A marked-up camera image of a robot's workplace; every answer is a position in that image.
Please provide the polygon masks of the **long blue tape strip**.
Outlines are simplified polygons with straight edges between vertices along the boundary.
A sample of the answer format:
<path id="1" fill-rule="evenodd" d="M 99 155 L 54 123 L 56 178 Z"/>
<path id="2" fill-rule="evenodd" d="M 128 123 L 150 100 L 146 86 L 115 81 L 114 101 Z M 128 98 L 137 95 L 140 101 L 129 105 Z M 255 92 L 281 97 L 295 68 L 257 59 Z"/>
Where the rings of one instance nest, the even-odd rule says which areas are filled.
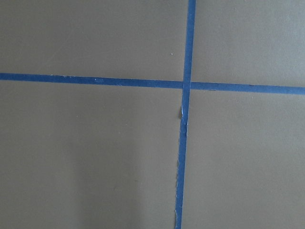
<path id="1" fill-rule="evenodd" d="M 193 61 L 193 37 L 195 25 L 196 0 L 188 1 L 185 55 L 182 83 L 181 121 L 179 132 L 179 152 L 177 160 L 176 197 L 175 197 L 175 229 L 182 227 L 183 219 L 183 195 L 185 179 L 185 163 L 188 137 L 189 102 L 191 91 L 192 61 Z"/>

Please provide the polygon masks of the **crossing blue tape strip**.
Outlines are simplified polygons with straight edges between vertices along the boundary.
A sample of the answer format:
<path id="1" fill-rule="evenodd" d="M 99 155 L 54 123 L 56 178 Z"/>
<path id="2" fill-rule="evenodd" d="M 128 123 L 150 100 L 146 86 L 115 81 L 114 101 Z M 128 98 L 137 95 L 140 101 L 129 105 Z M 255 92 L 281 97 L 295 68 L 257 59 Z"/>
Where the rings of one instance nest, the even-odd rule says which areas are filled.
<path id="1" fill-rule="evenodd" d="M 21 74 L 21 73 L 1 73 L 0 79 L 8 80 L 8 81 L 27 81 L 27 82 L 44 82 L 44 83 L 74 83 L 74 84 L 133 86 L 133 87 L 170 88 L 170 89 L 183 88 L 182 81 L 165 81 L 165 80 L 119 79 L 119 78 L 104 78 L 104 77 L 39 75 L 39 74 Z M 204 83 L 204 82 L 190 82 L 189 85 L 191 90 L 231 91 L 231 92 L 266 93 L 266 94 L 296 94 L 296 95 L 305 94 L 304 87 L 251 85 L 251 84 L 234 84 L 234 83 Z"/>

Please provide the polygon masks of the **brown paper table cover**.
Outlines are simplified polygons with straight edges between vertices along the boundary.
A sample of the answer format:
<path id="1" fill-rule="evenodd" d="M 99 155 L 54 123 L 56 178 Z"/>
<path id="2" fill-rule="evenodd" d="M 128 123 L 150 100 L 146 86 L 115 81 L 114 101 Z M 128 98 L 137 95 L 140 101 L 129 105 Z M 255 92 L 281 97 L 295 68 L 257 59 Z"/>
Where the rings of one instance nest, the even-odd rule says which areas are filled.
<path id="1" fill-rule="evenodd" d="M 3 0 L 0 73 L 183 81 L 189 0 Z M 191 82 L 305 87 L 302 0 L 196 0 Z M 182 89 L 0 80 L 3 229 L 174 229 Z M 305 226 L 305 95 L 191 90 L 181 229 Z"/>

